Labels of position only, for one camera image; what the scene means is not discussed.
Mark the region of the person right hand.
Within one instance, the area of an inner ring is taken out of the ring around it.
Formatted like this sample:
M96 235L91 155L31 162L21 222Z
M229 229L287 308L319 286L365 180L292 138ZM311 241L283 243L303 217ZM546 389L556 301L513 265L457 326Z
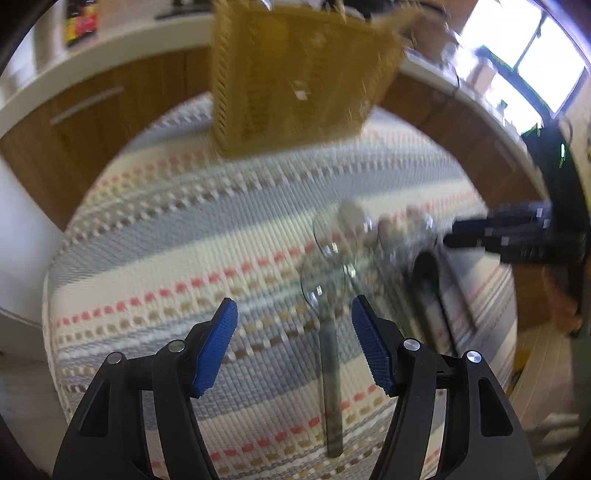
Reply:
M577 314L577 301L559 287L556 277L548 266L542 270L542 281L553 325L563 333L578 332L582 326L582 318Z

